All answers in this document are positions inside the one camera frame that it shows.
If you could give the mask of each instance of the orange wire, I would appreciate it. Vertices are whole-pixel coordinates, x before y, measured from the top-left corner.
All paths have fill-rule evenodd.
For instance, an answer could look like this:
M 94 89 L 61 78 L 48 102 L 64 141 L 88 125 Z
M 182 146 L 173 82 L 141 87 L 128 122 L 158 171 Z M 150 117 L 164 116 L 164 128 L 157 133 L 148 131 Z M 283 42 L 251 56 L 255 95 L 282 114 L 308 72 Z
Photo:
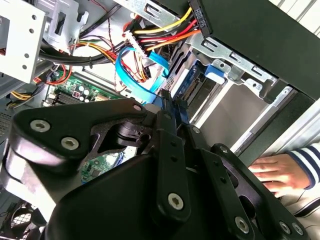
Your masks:
M 151 50 L 153 50 L 153 49 L 157 49 L 157 48 L 160 48 L 160 47 L 165 46 L 165 45 L 168 45 L 168 44 L 173 44 L 173 43 L 178 42 L 178 41 L 180 41 L 180 40 L 182 40 L 182 39 L 185 39 L 185 38 L 187 38 L 187 37 L 190 37 L 190 36 L 193 35 L 193 34 L 198 34 L 198 33 L 201 33 L 201 30 L 191 31 L 191 32 L 186 33 L 186 34 L 184 34 L 184 35 L 182 35 L 182 36 L 179 36 L 179 37 L 177 37 L 177 38 L 174 38 L 174 39 L 171 39 L 171 40 L 168 40 L 168 41 L 164 41 L 164 42 L 162 42 L 162 43 L 160 43 L 160 44 L 157 44 L 157 45 L 148 47 L 146 50 L 147 50 L 147 51 L 151 51 Z
M 54 85 L 54 86 L 60 85 L 60 84 L 64 84 L 64 83 L 65 83 L 66 81 L 68 81 L 68 79 L 70 78 L 71 73 L 72 73 L 72 66 L 70 66 L 68 76 L 67 76 L 64 80 L 62 80 L 62 81 L 60 81 L 60 82 L 48 82 L 48 84 L 49 84 L 49 85 Z

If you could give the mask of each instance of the black panel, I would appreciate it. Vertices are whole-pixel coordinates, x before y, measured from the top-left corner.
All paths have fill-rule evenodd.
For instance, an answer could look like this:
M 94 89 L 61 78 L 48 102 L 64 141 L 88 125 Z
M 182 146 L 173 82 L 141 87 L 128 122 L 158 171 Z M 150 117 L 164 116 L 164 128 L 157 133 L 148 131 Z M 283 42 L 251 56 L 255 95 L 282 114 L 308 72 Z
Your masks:
M 181 14 L 187 0 L 159 0 Z M 320 97 L 320 40 L 268 0 L 202 0 L 213 36 L 309 97 Z
M 264 153 L 312 104 L 314 101 L 302 93 L 294 98 L 272 119 L 239 156 L 249 166 Z

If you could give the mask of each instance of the metal bracket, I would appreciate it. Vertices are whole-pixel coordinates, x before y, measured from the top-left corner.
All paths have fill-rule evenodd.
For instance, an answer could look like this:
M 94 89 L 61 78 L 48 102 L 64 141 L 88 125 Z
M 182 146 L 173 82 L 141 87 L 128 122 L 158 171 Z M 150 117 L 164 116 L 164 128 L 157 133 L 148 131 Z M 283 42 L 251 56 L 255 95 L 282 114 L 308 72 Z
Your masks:
M 199 33 L 193 35 L 192 37 L 189 37 L 186 40 L 186 43 L 190 44 L 194 49 L 207 55 L 210 58 L 227 60 L 231 64 L 249 73 L 262 83 L 266 82 L 267 80 L 270 80 L 274 83 L 277 81 L 277 78 L 275 76 L 272 76 L 268 72 L 264 71 L 244 57 L 240 56 L 238 53 L 235 53 L 215 39 L 212 39 L 210 37 L 204 39 L 202 34 Z
M 5 55 L 0 55 L 0 72 L 30 83 L 38 60 L 45 13 L 25 1 L 2 0 L 0 16 L 10 21 Z
M 178 18 L 151 0 L 114 0 L 126 9 L 147 19 L 158 27 L 164 27 Z
M 46 28 L 43 38 L 50 45 L 71 53 L 70 45 L 79 38 L 80 30 L 87 23 L 89 13 L 85 11 L 78 19 L 79 3 L 74 0 L 56 0 L 54 2 L 40 0 L 36 7 L 48 15 L 46 24 L 49 26 Z

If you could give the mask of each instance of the black wire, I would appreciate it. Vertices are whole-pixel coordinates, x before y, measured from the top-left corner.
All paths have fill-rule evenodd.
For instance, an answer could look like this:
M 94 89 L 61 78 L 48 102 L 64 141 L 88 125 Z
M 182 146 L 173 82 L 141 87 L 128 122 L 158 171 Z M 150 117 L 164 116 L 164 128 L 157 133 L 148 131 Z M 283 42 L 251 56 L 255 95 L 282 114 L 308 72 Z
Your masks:
M 122 48 L 126 46 L 127 42 L 122 41 L 114 47 L 115 53 L 120 52 Z M 106 59 L 103 54 L 99 54 L 93 57 L 82 56 L 70 56 L 66 53 L 61 53 L 55 50 L 53 47 L 48 48 L 50 54 L 47 52 L 40 52 L 39 57 L 57 64 L 71 65 L 71 66 L 90 66 L 97 64 L 108 64 L 110 61 Z
M 103 15 L 98 21 L 96 21 L 93 25 L 88 27 L 86 30 L 80 33 L 80 38 L 83 38 L 85 35 L 88 35 L 105 21 L 107 21 L 112 15 L 114 15 L 122 6 L 120 4 L 116 4 L 113 8 L 110 9 L 105 15 Z
M 83 37 L 82 39 L 85 39 L 85 38 L 98 38 L 100 39 L 100 41 L 103 41 L 105 44 L 107 44 L 110 48 L 112 48 L 112 46 L 110 46 L 110 43 L 108 43 L 102 36 L 98 36 L 98 35 L 87 35 L 85 37 Z
M 105 15 L 103 15 L 98 21 L 96 21 L 93 25 L 88 27 L 86 30 L 80 33 L 79 37 L 83 38 L 85 35 L 91 33 L 101 24 L 103 24 L 106 20 L 108 20 L 112 15 L 114 15 L 122 6 L 120 4 L 116 4 L 110 11 L 108 11 Z M 109 60 L 105 59 L 103 54 L 99 54 L 93 57 L 77 57 L 70 56 L 66 53 L 61 53 L 55 50 L 52 46 L 50 46 L 44 39 L 42 40 L 44 45 L 41 47 L 41 52 L 39 53 L 39 57 L 57 64 L 65 64 L 72 66 L 89 66 L 96 64 L 107 64 L 110 63 Z M 125 42 L 120 42 L 117 46 L 114 47 L 114 51 L 117 53 L 124 46 Z

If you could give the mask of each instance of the fan grille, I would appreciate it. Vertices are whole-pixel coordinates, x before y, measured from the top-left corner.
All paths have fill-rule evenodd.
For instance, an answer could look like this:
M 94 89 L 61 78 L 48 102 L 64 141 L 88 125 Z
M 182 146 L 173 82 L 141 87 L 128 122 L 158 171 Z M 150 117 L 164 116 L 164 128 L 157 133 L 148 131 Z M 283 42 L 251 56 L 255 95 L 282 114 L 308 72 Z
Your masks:
M 0 112 L 0 143 L 5 140 L 11 125 L 11 115 Z

